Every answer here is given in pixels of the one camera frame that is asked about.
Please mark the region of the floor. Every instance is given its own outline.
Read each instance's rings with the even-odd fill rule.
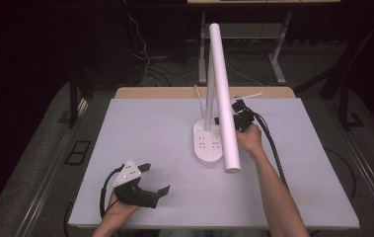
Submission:
[[[274,48],[269,40],[226,40],[225,57],[230,86],[277,86],[267,53]],[[341,56],[342,42],[286,43],[278,61],[287,80],[296,87],[331,67]],[[174,59],[165,51],[150,51],[147,76],[137,86],[193,86],[198,83],[198,47],[188,41],[183,58]],[[353,230],[311,230],[312,236],[374,236],[374,192],[358,168],[358,152],[374,173],[374,116],[356,94],[351,93],[349,111],[357,113],[363,127],[346,131],[337,122],[337,99],[319,97],[322,83],[297,95],[325,147],[337,176],[359,218]],[[77,196],[102,121],[114,91],[104,90],[83,100],[80,118],[68,128],[68,86],[51,102],[44,120],[0,197],[0,236],[90,236],[92,229],[68,226],[65,221]],[[76,141],[90,141],[81,165],[66,165]],[[153,236],[152,232],[122,231],[123,236]]]

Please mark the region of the white cylinder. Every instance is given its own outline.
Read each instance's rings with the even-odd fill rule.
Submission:
[[[241,164],[236,140],[236,130],[233,123],[232,106],[230,104],[229,83],[227,81],[223,44],[221,42],[219,26],[217,24],[211,24],[209,29],[212,63],[214,66],[217,89],[218,111],[220,114],[221,138],[223,142],[224,171],[227,173],[236,173],[241,170]]]
[[[207,100],[206,100],[206,107],[205,107],[204,131],[211,130],[214,90],[215,90],[214,66],[212,63],[212,54],[211,54],[211,48],[210,48],[209,59],[208,59]]]

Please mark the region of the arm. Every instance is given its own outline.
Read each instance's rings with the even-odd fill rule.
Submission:
[[[282,184],[262,148],[260,129],[251,124],[246,132],[237,132],[239,144],[249,152],[257,166],[263,209],[274,237],[309,236],[290,192]]]
[[[110,198],[109,209],[106,211],[103,220],[95,230],[93,237],[108,237],[125,223],[125,221],[136,211],[140,206],[127,205],[116,201],[116,196],[112,192]]]

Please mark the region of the black cable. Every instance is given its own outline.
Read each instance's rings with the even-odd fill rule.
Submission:
[[[169,74],[171,74],[171,75],[175,75],[175,76],[181,76],[181,75],[186,75],[186,74],[189,74],[189,73],[191,73],[192,71],[193,71],[193,69],[195,68],[195,66],[196,66],[196,63],[197,63],[197,60],[194,62],[194,64],[193,64],[193,66],[192,66],[192,68],[191,69],[189,69],[188,71],[186,71],[186,72],[179,72],[179,73],[177,73],[177,72],[172,72],[172,71],[170,71],[170,70],[168,70],[168,69],[166,69],[165,67],[163,67],[163,66],[160,66],[160,65],[156,65],[156,64],[153,64],[153,65],[151,65],[151,66],[155,66],[155,67],[158,67],[158,68],[160,68],[160,69],[162,69],[162,70],[164,70],[164,71],[166,71],[166,72],[168,72]]]
[[[161,76],[161,77],[163,77],[166,80],[166,82],[164,82],[163,80],[161,80],[160,77],[158,77],[158,75]],[[163,86],[172,87],[171,82],[169,81],[169,79],[166,76],[162,75],[162,74],[158,74],[158,73],[156,73],[156,74],[147,73],[147,76],[151,77],[155,81],[156,86],[160,87],[160,85],[159,85],[159,83],[160,83]]]
[[[107,209],[106,209],[106,211],[105,211],[105,213],[107,213],[107,211],[111,208],[111,207],[113,207],[115,204],[116,204],[116,202],[118,201],[118,199],[116,199]]]
[[[77,195],[75,195],[70,201],[69,201],[69,204],[67,204],[67,207],[66,207],[66,211],[64,212],[64,218],[63,218],[63,230],[64,230],[64,235],[66,237],[70,237],[69,235],[69,231],[67,230],[67,216],[69,215],[69,210],[70,210],[70,207],[72,206],[73,204],[73,200],[75,199]]]
[[[105,202],[106,202],[106,193],[107,193],[107,184],[108,182],[110,181],[111,177],[120,172],[122,170],[122,168],[124,167],[124,165],[121,165],[121,167],[113,170],[109,176],[107,177],[105,183],[104,183],[104,186],[103,188],[101,189],[101,197],[100,197],[100,214],[101,214],[101,218],[104,218],[104,215],[106,214],[106,211],[105,211],[105,208],[104,208],[104,205],[105,205]]]
[[[253,112],[249,107],[240,106],[240,108],[252,113],[254,115],[255,119],[257,119],[258,123],[261,125],[261,128],[262,128],[263,132],[265,133],[267,140],[269,141],[270,148],[272,149],[273,158],[275,159],[276,168],[278,170],[279,178],[281,179],[285,188],[287,190],[289,190],[288,185],[287,185],[287,181],[285,180],[284,172],[282,170],[281,162],[279,160],[278,153],[276,151],[275,143],[273,142],[272,136],[270,135],[269,128],[267,126],[266,121],[263,119],[262,116]]]
[[[332,151],[331,149],[325,148],[325,147],[323,149],[325,151],[327,151],[327,152],[330,152],[330,153],[334,154],[349,169],[350,175],[352,177],[352,191],[350,193],[350,200],[353,201],[353,199],[355,198],[355,194],[356,194],[356,176],[355,176],[355,172],[353,172],[352,167],[350,167],[349,163],[341,155],[337,154],[337,152]],[[313,236],[317,235],[319,232],[320,232],[320,230],[314,231],[313,233],[310,234],[310,237],[313,237]]]
[[[190,72],[193,70],[193,68],[195,67],[195,65],[196,65],[196,62],[194,63],[192,69],[191,69],[190,71],[186,72],[186,73],[174,73],[174,72],[171,72],[171,71],[169,71],[168,69],[166,69],[166,68],[164,68],[164,67],[162,67],[162,66],[155,65],[155,64],[152,64],[152,65],[150,65],[150,66],[151,66],[151,67],[152,67],[152,66],[154,66],[154,67],[158,67],[159,69],[162,69],[162,70],[164,70],[164,71],[167,72],[167,73],[162,73],[162,72],[159,72],[159,71],[154,70],[155,72],[158,72],[158,73],[160,73],[161,75],[170,74],[170,75],[174,75],[174,76],[178,76],[178,77],[180,77],[182,80],[184,80],[184,81],[186,82],[186,84],[185,84],[185,86],[186,86],[188,80],[187,80],[185,77],[183,77],[183,75],[186,75],[186,74],[190,73]]]
[[[231,59],[236,59],[240,63],[240,66],[234,67],[232,65],[233,63],[231,61],[229,62],[229,60],[231,60]],[[238,58],[236,56],[226,57],[225,61],[226,61],[227,66],[230,67],[232,70],[240,71],[243,68],[245,68],[245,63],[240,58]]]
[[[172,87],[171,81],[169,80],[169,78],[167,76],[165,76],[165,74],[163,74],[163,73],[161,73],[159,71],[156,71],[154,69],[151,69],[150,67],[149,67],[149,71],[155,72],[156,75],[160,75],[161,77],[163,77],[168,82],[168,86]]]

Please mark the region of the gray carpet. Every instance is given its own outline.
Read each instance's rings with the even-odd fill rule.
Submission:
[[[266,58],[266,54],[274,47],[273,43],[261,41],[248,42],[245,45],[234,41],[229,43],[226,45],[228,47],[226,58],[230,66],[235,69],[228,68],[231,86],[258,86],[255,80],[265,86],[276,85]],[[158,63],[152,58],[149,69],[155,72],[149,72],[153,73],[154,78],[146,78],[140,86],[169,86],[168,81],[172,86],[197,84],[197,50],[194,45],[190,48],[189,57],[185,61],[166,60]],[[279,56],[280,66],[288,81],[287,86],[300,85],[328,69],[339,59],[344,48],[344,43],[328,42],[315,45],[287,43]],[[337,123],[336,100],[322,101],[318,96],[321,87],[322,83],[319,83],[299,97],[303,99],[313,125],[324,147],[328,149],[330,161],[349,197],[354,186],[350,171],[341,159],[344,159],[355,173],[356,193],[352,204],[361,228],[345,231],[324,230],[316,236],[374,236],[374,197],[357,170],[353,154],[345,142],[344,132]],[[45,179],[50,180],[51,186],[44,194],[45,200],[41,202],[38,212],[35,211],[34,225],[28,231],[20,233],[26,233],[26,236],[64,236],[63,220],[66,208],[79,190],[113,95],[113,91],[96,93],[93,99],[87,100],[88,107],[77,125],[69,129],[66,123],[57,123],[62,120],[60,119],[62,114],[68,112],[67,85],[58,92],[0,196],[0,236],[13,236],[17,233],[27,211],[32,207],[32,200],[37,195],[40,183]],[[365,124],[364,127],[353,128],[350,133],[374,171],[374,117],[354,94],[350,96],[349,110],[357,113]],[[87,157],[80,166],[65,165],[64,160],[77,140],[91,141]],[[57,169],[55,172],[49,172],[55,158],[59,160]],[[93,230],[68,226],[68,231],[70,236],[90,236]]]

